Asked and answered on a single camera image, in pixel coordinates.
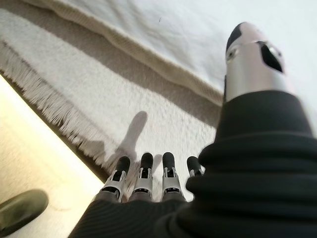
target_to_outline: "robotic finger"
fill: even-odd
[[[115,170],[93,200],[104,200],[114,203],[122,202],[124,185],[129,168],[130,159],[126,156],[121,157],[117,162]]]
[[[140,171],[135,183],[130,201],[142,200],[152,201],[153,177],[152,177],[153,156],[145,153],[141,158]]]

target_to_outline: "white rug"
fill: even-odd
[[[212,143],[220,108],[112,46],[104,37],[53,12],[0,1],[0,70],[43,115],[109,172],[128,155],[155,157],[155,200],[161,155],[170,151],[184,185],[187,157]],[[129,175],[130,192],[133,174]]]

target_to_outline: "prosthetic hand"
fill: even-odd
[[[241,23],[229,37],[226,63],[216,137],[199,155],[205,173],[195,158],[187,161],[193,202],[184,201],[170,153],[162,201],[152,202],[152,157],[145,154],[130,201],[120,203],[127,171],[118,166],[71,237],[317,237],[317,141],[282,54]]]

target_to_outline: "white fringe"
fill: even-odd
[[[0,69],[23,90],[23,97],[42,112],[49,123],[57,125],[62,135],[95,160],[109,174],[121,156],[131,156],[119,148],[82,115],[69,101],[48,85],[31,66],[6,42],[0,40]],[[139,164],[130,166],[127,177],[127,196],[130,196],[139,171]],[[154,201],[160,199],[161,183],[153,181]]]

